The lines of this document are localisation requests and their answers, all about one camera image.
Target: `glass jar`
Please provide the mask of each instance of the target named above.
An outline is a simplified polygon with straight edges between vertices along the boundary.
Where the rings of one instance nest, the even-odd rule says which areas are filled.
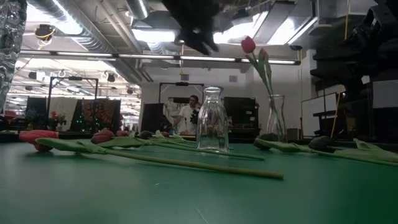
[[[206,86],[198,115],[197,148],[228,152],[228,117],[220,100],[222,87]]]
[[[267,122],[268,138],[287,142],[287,131],[284,116],[284,95],[271,95],[269,100],[269,117]]]

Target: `whiteboard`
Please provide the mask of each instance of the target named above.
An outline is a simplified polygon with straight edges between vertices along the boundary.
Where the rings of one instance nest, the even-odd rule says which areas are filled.
[[[336,110],[336,93],[325,95],[325,100],[323,100],[323,96],[321,96],[301,102],[303,109],[303,136],[314,137],[314,131],[319,130],[319,118],[314,117],[313,114],[325,111],[324,102],[326,103],[326,111]]]

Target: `metal frame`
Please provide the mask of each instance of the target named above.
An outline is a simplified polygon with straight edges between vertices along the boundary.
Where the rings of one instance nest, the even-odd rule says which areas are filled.
[[[190,85],[200,85],[200,86],[202,86],[202,87],[204,87],[205,86],[205,84],[203,84],[203,83],[186,83],[186,85],[177,85],[178,84],[178,82],[177,83],[159,83],[159,103],[160,103],[160,96],[161,96],[161,94],[162,94],[162,85],[176,85],[176,86],[190,86]],[[203,103],[203,100],[204,100],[205,98],[204,98],[204,95],[202,94],[201,95],[201,103]]]
[[[54,86],[52,85],[52,81],[54,79],[59,80],[58,82],[68,79],[71,81],[82,81],[82,80],[94,80],[95,81],[95,94],[94,94],[94,103],[93,103],[93,128],[91,130],[91,133],[95,133],[95,111],[96,111],[96,106],[97,106],[97,92],[98,92],[98,79],[97,78],[82,78],[82,77],[68,77],[68,78],[60,78],[60,77],[50,77],[50,86],[49,86],[49,99],[47,102],[47,116],[45,120],[45,125],[48,126],[49,124],[49,115],[50,115],[50,103],[51,103],[51,92],[52,88],[56,87],[58,83],[56,83]]]

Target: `vase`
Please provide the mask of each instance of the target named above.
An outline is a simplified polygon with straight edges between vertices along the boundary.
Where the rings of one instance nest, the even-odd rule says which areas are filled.
[[[228,117],[220,100],[222,87],[204,87],[197,125],[197,148],[228,152]]]
[[[284,116],[284,95],[271,95],[269,100],[269,117],[266,133],[271,141],[287,142],[287,131]]]

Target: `wall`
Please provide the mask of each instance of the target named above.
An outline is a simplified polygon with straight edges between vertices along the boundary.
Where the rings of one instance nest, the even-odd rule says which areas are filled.
[[[302,67],[271,65],[274,93],[285,95],[284,114],[287,128],[301,127],[301,102],[317,96],[315,87],[311,84],[310,69],[312,68],[313,62],[309,58],[303,60]],[[148,68],[148,72],[156,82],[143,83],[142,103],[158,103],[159,82],[173,83],[180,81],[180,70],[177,68],[169,68],[168,70]],[[190,74],[189,83],[222,86],[224,92],[221,97],[255,98],[259,103],[261,133],[265,133],[269,115],[268,93],[258,73],[253,68],[250,68],[246,73],[241,73],[238,69],[211,69],[209,71],[202,68],[184,69],[184,72]],[[229,75],[237,75],[238,82],[230,83]],[[165,102],[169,97],[188,97],[193,94],[201,98],[200,93],[194,87],[170,86],[163,91],[160,101]]]

